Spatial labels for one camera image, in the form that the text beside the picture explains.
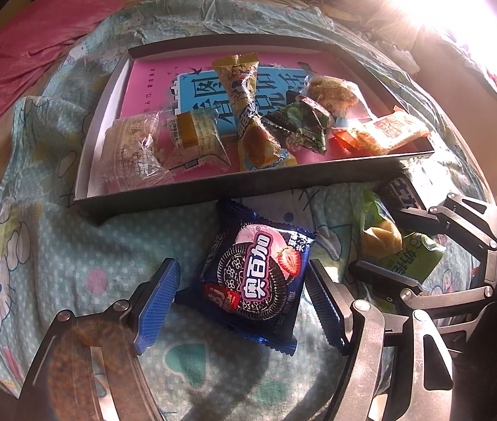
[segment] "strawberry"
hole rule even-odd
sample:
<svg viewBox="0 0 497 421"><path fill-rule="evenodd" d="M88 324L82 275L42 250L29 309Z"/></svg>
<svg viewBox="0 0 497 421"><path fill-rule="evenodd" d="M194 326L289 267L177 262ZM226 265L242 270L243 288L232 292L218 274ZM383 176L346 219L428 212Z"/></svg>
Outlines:
<svg viewBox="0 0 497 421"><path fill-rule="evenodd" d="M286 247L278 255L278 264L291 277L297 277L301 272L301 255L293 247Z"/></svg>

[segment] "snack package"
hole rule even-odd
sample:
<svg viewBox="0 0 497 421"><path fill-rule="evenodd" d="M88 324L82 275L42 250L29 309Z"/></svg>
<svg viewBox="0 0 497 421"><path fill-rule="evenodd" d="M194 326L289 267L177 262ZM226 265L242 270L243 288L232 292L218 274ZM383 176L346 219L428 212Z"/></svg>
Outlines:
<svg viewBox="0 0 497 421"><path fill-rule="evenodd" d="M338 140L350 144L354 149L364 150L371 156L387 155L392 150L430 134L426 125L416 117L396 106L394 111L378 120L333 134Z"/></svg>
<svg viewBox="0 0 497 421"><path fill-rule="evenodd" d="M205 163L231 166L217 132L218 116L216 109L193 109L170 117L167 125L175 148L163 164L169 169Z"/></svg>
<svg viewBox="0 0 497 421"><path fill-rule="evenodd" d="M172 183L155 157L159 113L115 120L104 136L99 167L109 193Z"/></svg>
<svg viewBox="0 0 497 421"><path fill-rule="evenodd" d="M370 190L363 192L360 223L363 255L379 259L402 250L401 232L379 197Z"/></svg>
<svg viewBox="0 0 497 421"><path fill-rule="evenodd" d="M241 171L291 166L295 158L283 149L264 127L256 111L256 54L234 55L212 64L231 104L237 123L239 165Z"/></svg>
<svg viewBox="0 0 497 421"><path fill-rule="evenodd" d="M402 239L403 248L378 261L378 265L423 283L439 264L445 247L425 234L413 232Z"/></svg>
<svg viewBox="0 0 497 421"><path fill-rule="evenodd" d="M331 113L305 95L263 116L264 125L271 124L275 133L281 134L282 145L288 150L295 152L305 147L321 155L326 153L325 131L331 120Z"/></svg>
<svg viewBox="0 0 497 421"><path fill-rule="evenodd" d="M314 233L273 223L234 201L217 203L220 230L200 278L177 292L245 339L295 353L293 327Z"/></svg>
<svg viewBox="0 0 497 421"><path fill-rule="evenodd" d="M319 103L335 117L346 117L346 111L358 104L360 98L365 104L356 84L329 75L308 75L301 93Z"/></svg>

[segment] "red blanket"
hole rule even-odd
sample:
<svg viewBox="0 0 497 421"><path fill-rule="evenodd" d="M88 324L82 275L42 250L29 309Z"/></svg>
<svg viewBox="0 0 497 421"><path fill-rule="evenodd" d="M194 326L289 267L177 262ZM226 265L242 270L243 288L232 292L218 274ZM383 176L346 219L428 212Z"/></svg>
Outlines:
<svg viewBox="0 0 497 421"><path fill-rule="evenodd" d="M36 0L0 30L0 116L65 47L90 33L125 0Z"/></svg>

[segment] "blue snack package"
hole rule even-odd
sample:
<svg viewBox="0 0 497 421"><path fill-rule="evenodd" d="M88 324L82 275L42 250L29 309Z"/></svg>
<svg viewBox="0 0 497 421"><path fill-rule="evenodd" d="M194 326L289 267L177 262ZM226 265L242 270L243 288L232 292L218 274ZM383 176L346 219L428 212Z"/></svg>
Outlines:
<svg viewBox="0 0 497 421"><path fill-rule="evenodd" d="M220 229L199 279L175 302L245 339L293 356L293 327L315 233L273 223L231 200L217 202Z"/></svg>

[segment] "blue polka dot bedsheet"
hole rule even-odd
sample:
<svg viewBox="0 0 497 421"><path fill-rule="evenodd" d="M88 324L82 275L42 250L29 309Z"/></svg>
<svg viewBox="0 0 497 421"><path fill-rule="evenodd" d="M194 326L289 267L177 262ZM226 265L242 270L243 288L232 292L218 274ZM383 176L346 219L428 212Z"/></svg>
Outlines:
<svg viewBox="0 0 497 421"><path fill-rule="evenodd" d="M155 0L108 17L78 43L40 96L14 110L12 156L0 185L0 387L18 396L56 312L100 312L128 298L165 257L188 286L217 233L215 202L122 215L95 226L73 204L81 148L103 88L128 47L183 36L272 33L337 43L431 129L435 154L406 169L427 205L449 191L487 199L483 181L436 104L382 54L318 9L235 0ZM359 244L365 185L316 186L242 201L271 220L316 230L311 256L334 278ZM476 262L454 242L425 282L434 293L466 289ZM320 416L345 360L330 347L306 292L293 357L172 305L158 342L140 358L166 420ZM98 375L99 397L106 381Z"/></svg>

